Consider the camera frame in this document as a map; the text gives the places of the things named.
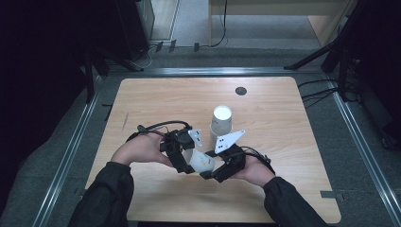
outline electronic device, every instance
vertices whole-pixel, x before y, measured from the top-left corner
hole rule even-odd
[[[157,131],[168,124],[183,124],[184,128],[181,130],[168,131],[167,133]],[[160,145],[160,151],[166,153],[171,164],[177,169],[177,172],[184,172],[186,174],[195,172],[194,168],[185,161],[183,151],[194,148],[195,144],[198,145],[198,147],[202,146],[201,130],[193,130],[192,127],[184,121],[167,121],[146,128],[139,125],[137,129],[138,132],[133,133],[127,139],[127,142],[141,134],[160,134],[164,137]],[[235,143],[244,134],[245,131],[243,130],[218,137],[215,150],[207,151],[205,154],[210,157],[220,157],[222,161],[224,161],[224,164],[216,170],[200,173],[203,179],[215,179],[219,183],[222,183],[244,169],[247,155],[257,158],[275,174],[270,165],[271,159],[269,159],[267,155],[262,155],[250,147],[240,147]]]

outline black device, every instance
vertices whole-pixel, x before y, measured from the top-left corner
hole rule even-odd
[[[184,124],[184,128],[181,130],[169,131],[167,133],[156,131],[157,129],[168,124]],[[189,135],[189,131],[192,130],[192,127],[188,123],[184,121],[167,121],[146,128],[142,125],[139,125],[137,129],[138,132],[133,133],[127,139],[127,142],[135,138],[136,136],[145,133],[160,134],[164,137],[164,140],[160,144],[160,151],[166,153],[171,164],[177,169],[177,172],[184,172],[186,174],[195,172],[194,168],[189,165],[183,157],[183,150],[192,149],[195,147],[195,143]],[[253,148],[239,147],[237,144],[233,144],[228,149],[219,154],[215,154],[214,150],[207,151],[205,154],[209,155],[210,157],[218,156],[224,161],[224,164],[215,171],[205,171],[200,173],[200,175],[205,180],[213,178],[219,183],[222,183],[225,180],[229,179],[237,172],[244,169],[246,164],[246,155],[257,158],[260,162],[262,162],[262,164],[264,164],[271,172],[275,174],[273,168],[270,165],[271,160],[266,155],[260,154]]]
[[[285,66],[297,70],[328,53],[324,73],[340,64],[338,91],[346,98],[350,65],[357,68],[361,103],[366,107],[381,135],[385,148],[401,150],[401,9],[399,1],[359,0],[339,36],[327,46],[306,58]]]

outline white cup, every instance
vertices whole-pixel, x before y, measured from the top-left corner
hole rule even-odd
[[[229,134],[229,133],[231,133],[232,130],[233,130],[233,128],[225,134],[217,134],[213,131],[212,125],[211,125],[210,126],[210,149],[215,150],[216,142],[218,141],[218,137],[221,135]]]
[[[197,149],[187,149],[183,153],[185,161],[194,168],[198,173],[205,171],[213,171],[215,168],[215,160],[207,154],[204,154]]]
[[[210,129],[216,135],[225,135],[233,130],[233,112],[228,106],[217,106],[213,110],[213,119]]]

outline black cable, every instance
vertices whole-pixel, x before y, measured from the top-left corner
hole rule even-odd
[[[265,165],[273,174],[275,174],[274,169],[271,167],[270,163],[271,163],[271,159],[268,158],[267,155],[263,155],[260,152],[258,152],[256,149],[254,148],[250,148],[250,147],[246,147],[246,146],[242,146],[240,148],[246,148],[248,150],[250,150],[252,153],[249,152],[239,152],[239,153],[235,153],[235,154],[231,154],[228,155],[227,157],[225,157],[223,159],[224,162],[228,162],[231,158],[234,158],[236,156],[242,156],[242,155],[249,155],[252,157],[255,157],[257,160],[259,160],[263,165]]]
[[[312,104],[310,104],[310,105],[308,105],[308,106],[305,106],[305,109],[307,109],[307,108],[309,108],[309,107],[315,105],[316,103],[322,101],[323,99],[327,98],[328,96],[332,95],[333,93],[335,93],[335,92],[326,94],[325,96],[321,97],[319,100],[313,102]]]
[[[224,5],[224,25],[223,25],[224,30],[223,30],[223,36],[221,37],[221,40],[217,44],[213,44],[213,45],[210,45],[210,46],[209,45],[201,45],[201,46],[203,46],[203,47],[207,46],[207,47],[212,47],[213,48],[213,47],[216,47],[216,46],[221,44],[221,42],[225,38],[225,33],[226,33],[226,17],[227,17],[227,0],[225,1],[225,5]]]
[[[171,125],[171,124],[183,124],[183,125],[185,125],[185,127],[187,129],[191,128],[191,126],[188,123],[186,123],[184,121],[175,120],[175,121],[166,121],[166,122],[158,123],[158,124],[146,127],[145,130],[149,131],[151,129],[154,129],[154,128],[157,128],[157,127],[160,127],[160,126]]]
[[[324,81],[335,81],[335,82],[338,82],[337,79],[318,79],[318,80],[312,80],[312,81],[301,83],[300,85],[298,85],[298,88],[300,88],[300,87],[302,87],[304,85],[310,84],[310,83],[324,82]]]
[[[326,93],[326,92],[337,92],[337,90],[338,90],[337,88],[329,88],[329,89],[322,90],[322,91],[317,92],[317,93],[313,93],[313,94],[306,95],[306,96],[301,96],[301,98],[304,99],[306,97],[316,96],[316,95],[320,95],[320,94],[323,94],[323,93]]]
[[[307,101],[314,100],[314,99],[325,98],[327,95],[330,95],[330,94],[333,94],[333,93],[335,93],[335,92],[330,92],[330,93],[328,93],[328,94],[326,94],[326,95],[324,95],[324,96],[310,97],[310,98],[308,98],[308,99],[306,99],[306,100],[303,100],[303,102],[307,102]]]
[[[136,138],[139,135],[144,135],[144,134],[148,134],[148,133],[156,133],[158,135],[163,136],[163,138],[167,138],[163,133],[158,132],[158,131],[138,131],[138,132],[134,132],[132,135],[130,135],[130,137],[128,137],[128,139],[126,140],[126,143],[129,142],[131,139]]]

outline cable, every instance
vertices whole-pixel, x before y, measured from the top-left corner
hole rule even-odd
[[[218,16],[218,18],[220,19],[221,26],[224,27],[224,31],[225,31],[225,30],[226,30],[226,26],[225,26],[225,24],[223,23],[223,21],[221,20],[221,14]],[[225,39],[226,39],[226,44],[225,44],[224,46],[227,46],[227,44],[228,44],[228,38],[225,37]]]
[[[191,126],[190,126],[188,123],[186,123],[186,122],[184,122],[184,121],[178,121],[178,120],[176,120],[176,121],[166,121],[166,122],[158,123],[158,124],[155,124],[155,125],[146,127],[146,130],[149,131],[149,130],[151,130],[151,129],[154,129],[154,128],[157,128],[157,127],[160,127],[160,126],[171,125],[171,124],[183,124],[183,125],[185,125],[185,127],[186,127],[187,129],[191,129]]]
[[[130,61],[130,63],[133,64],[133,65],[135,65],[135,66],[138,67],[138,68],[142,68],[142,69],[148,68],[148,67],[151,66],[151,64],[153,63],[153,59],[152,59],[152,57],[150,56],[150,50],[151,50],[151,49],[154,49],[155,47],[156,47],[156,45],[153,46],[153,47],[151,47],[151,48],[147,51],[148,57],[149,57],[149,59],[150,59],[150,63],[149,63],[148,65],[142,66],[142,65],[139,65],[139,64],[134,63],[133,61]]]
[[[235,153],[235,154],[231,154],[228,155],[227,157],[225,157],[223,159],[224,162],[229,162],[231,158],[234,158],[236,156],[252,156],[255,157],[257,160],[259,160],[263,165],[265,165],[273,174],[275,174],[274,169],[271,167],[270,163],[271,163],[271,159],[268,158],[267,155],[263,155],[260,152],[258,152],[256,149],[254,148],[250,148],[250,147],[246,147],[246,146],[242,146],[240,147],[242,149],[246,148],[247,150],[250,150],[251,153],[246,152],[246,150],[244,152],[239,152],[239,153]]]
[[[227,0],[225,1],[224,4],[224,25],[223,25],[223,36],[221,37],[221,40],[217,43],[217,44],[213,44],[213,45],[201,45],[202,47],[216,47],[218,45],[221,44],[221,42],[224,40],[225,38],[225,34],[226,34],[226,17],[227,17]]]
[[[305,106],[305,109],[307,109],[307,108],[309,108],[309,107],[311,107],[311,106],[315,105],[316,103],[318,103],[318,102],[322,101],[323,99],[327,98],[328,96],[332,95],[333,93],[335,93],[335,92],[331,92],[331,93],[328,93],[328,94],[326,94],[326,95],[325,95],[325,96],[323,96],[323,97],[320,97],[320,99],[319,99],[319,100],[317,100],[317,101],[313,102],[312,104],[310,104],[310,105],[308,105],[308,106]]]
[[[329,89],[322,90],[322,91],[317,92],[317,93],[313,93],[313,94],[310,94],[310,95],[302,96],[302,99],[304,99],[306,97],[320,95],[320,94],[323,94],[323,93],[326,93],[326,92],[337,92],[337,90],[338,90],[337,88],[329,88]]]
[[[338,82],[337,79],[318,79],[318,80],[312,80],[312,81],[308,81],[308,82],[301,83],[300,85],[298,85],[298,88],[300,88],[300,87],[302,87],[302,86],[304,86],[304,85],[310,84],[310,83],[324,82],[324,81],[334,81],[334,82]]]

